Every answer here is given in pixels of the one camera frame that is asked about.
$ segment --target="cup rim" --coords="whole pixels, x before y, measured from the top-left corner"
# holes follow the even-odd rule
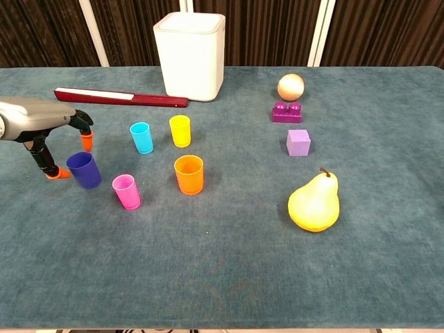
[[[134,128],[135,126],[138,126],[138,125],[145,125],[146,128],[145,128],[143,131],[140,131],[140,132],[134,132],[133,128]],[[132,134],[142,134],[142,133],[146,132],[146,131],[149,130],[149,129],[150,129],[150,125],[149,125],[148,123],[146,123],[145,121],[139,121],[138,123],[134,123],[133,125],[130,126],[130,132],[131,132]]]
[[[177,121],[178,119],[185,119],[186,121],[187,121],[187,123],[184,123],[184,124],[181,124],[181,125],[179,125],[179,126],[175,126],[174,124],[173,124],[173,122],[174,121]],[[189,123],[190,123],[190,118],[188,117],[188,116],[185,116],[184,114],[177,114],[176,116],[172,116],[170,119],[169,119],[169,125],[171,126],[171,127],[185,127],[185,126],[188,126],[189,125]]]
[[[131,183],[127,186],[127,187],[116,187],[115,183],[120,180],[120,178],[130,178],[131,179]],[[129,189],[130,187],[132,187],[135,183],[135,179],[132,175],[128,175],[127,173],[123,173],[121,175],[118,175],[116,178],[114,178],[114,180],[112,181],[112,188],[117,190],[117,191],[124,191],[126,189]]]
[[[86,155],[87,157],[89,157],[89,161],[86,162],[86,163],[85,163],[84,165],[82,165],[82,166],[70,166],[70,165],[69,165],[70,162],[71,162],[74,158],[76,158],[76,157],[78,157],[78,156],[81,156],[81,155]],[[75,153],[75,154],[73,154],[73,155],[71,155],[71,156],[68,157],[68,160],[67,160],[67,166],[68,166],[68,168],[70,168],[70,169],[73,169],[73,170],[79,170],[79,169],[85,168],[87,165],[89,165],[89,164],[92,162],[93,159],[94,159],[94,158],[93,158],[93,156],[92,156],[91,153],[88,153],[87,151],[79,151],[78,153]]]
[[[185,172],[181,172],[181,171],[179,171],[178,168],[176,167],[176,165],[177,165],[177,163],[179,162],[179,160],[181,160],[181,159],[183,159],[183,158],[186,158],[186,157],[192,157],[192,158],[196,158],[197,160],[199,160],[199,161],[200,161],[200,168],[199,168],[197,171],[192,172],[192,173],[185,173]],[[183,156],[180,156],[180,157],[174,162],[174,170],[175,170],[177,173],[179,173],[180,175],[184,175],[184,176],[192,176],[192,175],[196,175],[197,173],[201,172],[202,169],[203,169],[203,160],[202,160],[202,158],[198,157],[197,155],[183,155]]]

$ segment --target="purple block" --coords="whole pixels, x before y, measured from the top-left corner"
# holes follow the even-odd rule
[[[289,130],[287,149],[290,156],[307,156],[310,144],[307,130]]]
[[[300,123],[302,121],[302,106],[298,102],[287,105],[284,102],[277,102],[271,113],[273,123]]]

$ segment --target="container lid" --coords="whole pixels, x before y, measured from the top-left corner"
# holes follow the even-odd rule
[[[225,16],[205,12],[171,12],[154,25],[154,30],[177,33],[213,33]]]

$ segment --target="yellow pear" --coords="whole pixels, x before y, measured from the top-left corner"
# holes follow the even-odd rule
[[[331,227],[339,217],[338,178],[324,168],[321,171],[289,198],[289,214],[293,222],[312,232]]]

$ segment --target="orange cup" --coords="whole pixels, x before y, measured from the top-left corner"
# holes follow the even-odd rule
[[[203,190],[203,160],[195,155],[184,155],[174,162],[179,189],[183,194],[195,196]]]

